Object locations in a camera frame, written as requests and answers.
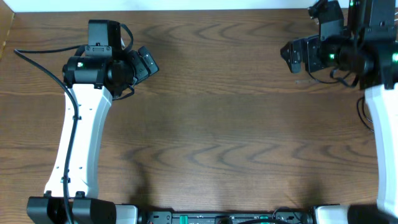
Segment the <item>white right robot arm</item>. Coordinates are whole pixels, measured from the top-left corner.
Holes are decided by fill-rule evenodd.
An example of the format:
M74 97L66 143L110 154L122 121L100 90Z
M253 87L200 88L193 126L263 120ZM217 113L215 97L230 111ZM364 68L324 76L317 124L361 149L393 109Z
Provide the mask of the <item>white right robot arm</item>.
M330 69L330 83L346 84L364 96L357 112L374 133L378 193L370 205L320 205L303 223L397 222L397 6L395 0L351 0L343 14L338 1L317 1L308 14L318 34L289 41L280 51L292 73Z

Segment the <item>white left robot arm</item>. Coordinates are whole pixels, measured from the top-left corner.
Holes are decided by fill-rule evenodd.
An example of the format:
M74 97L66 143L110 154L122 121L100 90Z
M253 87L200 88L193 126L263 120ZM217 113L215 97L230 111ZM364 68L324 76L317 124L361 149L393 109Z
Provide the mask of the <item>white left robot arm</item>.
M77 45L57 83L65 92L65 119L57 158L41 197L30 197L35 223L139 223L138 208L98 198L98 159L104 122L114 101L134 94L159 70L146 47L124 44L125 24L90 20L88 42Z

